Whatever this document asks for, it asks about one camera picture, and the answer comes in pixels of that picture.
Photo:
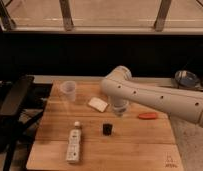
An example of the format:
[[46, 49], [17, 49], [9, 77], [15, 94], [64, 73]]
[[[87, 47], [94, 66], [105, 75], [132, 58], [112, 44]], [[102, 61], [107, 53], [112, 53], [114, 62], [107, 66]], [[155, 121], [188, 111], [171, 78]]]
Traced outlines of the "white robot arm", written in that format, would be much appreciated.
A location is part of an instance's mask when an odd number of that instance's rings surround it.
[[101, 81], [101, 90], [118, 116], [132, 101], [203, 127], [203, 92], [149, 86], [131, 79], [130, 70], [118, 66]]

